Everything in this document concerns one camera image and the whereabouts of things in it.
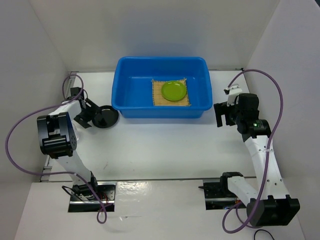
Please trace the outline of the black round plate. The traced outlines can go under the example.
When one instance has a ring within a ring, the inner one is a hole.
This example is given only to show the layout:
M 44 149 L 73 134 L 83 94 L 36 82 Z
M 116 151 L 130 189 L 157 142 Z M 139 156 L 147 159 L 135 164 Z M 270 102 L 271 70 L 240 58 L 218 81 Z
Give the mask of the black round plate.
M 94 116 L 92 123 L 100 129 L 113 127 L 119 120 L 119 112 L 111 105 L 103 105 Z

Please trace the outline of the green plastic plate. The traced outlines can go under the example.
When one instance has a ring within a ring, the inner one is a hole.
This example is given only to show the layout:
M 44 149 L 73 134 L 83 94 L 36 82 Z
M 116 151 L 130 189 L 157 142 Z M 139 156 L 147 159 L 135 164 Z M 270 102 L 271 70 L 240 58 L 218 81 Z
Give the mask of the green plastic plate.
M 187 95 L 187 87 L 183 81 L 166 81 L 161 87 L 161 95 L 168 101 L 180 101 Z

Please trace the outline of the bamboo placemat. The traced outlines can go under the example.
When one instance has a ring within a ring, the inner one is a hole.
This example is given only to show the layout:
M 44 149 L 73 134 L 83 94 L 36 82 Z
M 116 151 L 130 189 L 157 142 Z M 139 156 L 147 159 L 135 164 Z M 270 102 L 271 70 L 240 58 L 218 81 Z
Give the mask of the bamboo placemat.
M 152 80 L 152 102 L 153 105 L 156 107 L 190 107 L 191 103 L 189 100 L 188 95 L 188 88 L 186 96 L 180 100 L 180 101 L 169 101 L 166 100 L 162 94 L 161 94 L 161 88 L 165 82 L 169 81 L 178 81 L 178 82 L 184 82 L 185 86 L 187 88 L 187 79 L 179 79 L 179 80 L 167 80 L 167 81 L 160 81 L 160 80 Z

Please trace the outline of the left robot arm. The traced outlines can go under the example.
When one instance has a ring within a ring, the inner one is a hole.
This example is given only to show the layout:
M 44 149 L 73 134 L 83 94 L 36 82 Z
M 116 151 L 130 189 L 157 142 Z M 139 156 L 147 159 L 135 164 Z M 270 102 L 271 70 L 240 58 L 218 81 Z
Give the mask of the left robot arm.
M 72 178 L 75 195 L 82 199 L 94 200 L 100 193 L 97 180 L 80 159 L 77 136 L 72 121 L 84 129 L 97 113 L 98 106 L 90 106 L 80 87 L 72 87 L 70 96 L 49 115 L 36 119 L 40 150 L 44 155 L 56 159 Z

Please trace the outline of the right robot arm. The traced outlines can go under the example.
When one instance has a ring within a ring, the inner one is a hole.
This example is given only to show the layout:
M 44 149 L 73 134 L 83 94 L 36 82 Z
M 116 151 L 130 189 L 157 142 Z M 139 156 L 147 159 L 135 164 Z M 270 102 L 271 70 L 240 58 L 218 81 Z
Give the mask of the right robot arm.
M 217 126 L 222 116 L 228 126 L 236 126 L 251 156 L 259 190 L 239 172 L 224 172 L 219 191 L 232 194 L 246 207 L 252 227 L 287 226 L 300 210 L 300 202 L 286 188 L 275 158 L 272 131 L 267 120 L 259 118 L 259 98 L 252 93 L 233 93 L 226 102 L 214 105 Z

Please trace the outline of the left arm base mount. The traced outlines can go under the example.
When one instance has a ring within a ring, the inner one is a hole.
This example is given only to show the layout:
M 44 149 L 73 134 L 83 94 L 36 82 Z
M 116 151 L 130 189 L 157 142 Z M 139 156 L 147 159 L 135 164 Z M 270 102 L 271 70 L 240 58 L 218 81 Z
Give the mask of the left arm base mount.
M 115 198 L 116 198 L 116 182 L 99 181 L 97 183 L 97 195 L 102 201 L 107 212 L 115 211 Z M 97 199 L 89 193 L 88 198 L 82 194 L 75 193 L 76 187 L 63 185 L 61 187 L 69 195 L 69 213 L 89 213 L 101 211 L 101 205 Z

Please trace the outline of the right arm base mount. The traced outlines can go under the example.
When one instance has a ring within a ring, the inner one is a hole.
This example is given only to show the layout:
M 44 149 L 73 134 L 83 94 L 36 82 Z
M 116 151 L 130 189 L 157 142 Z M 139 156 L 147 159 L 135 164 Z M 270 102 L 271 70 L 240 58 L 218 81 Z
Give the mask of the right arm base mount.
M 218 179 L 204 179 L 198 187 L 204 194 L 205 209 L 228 210 L 240 202 L 234 193 L 224 192 Z

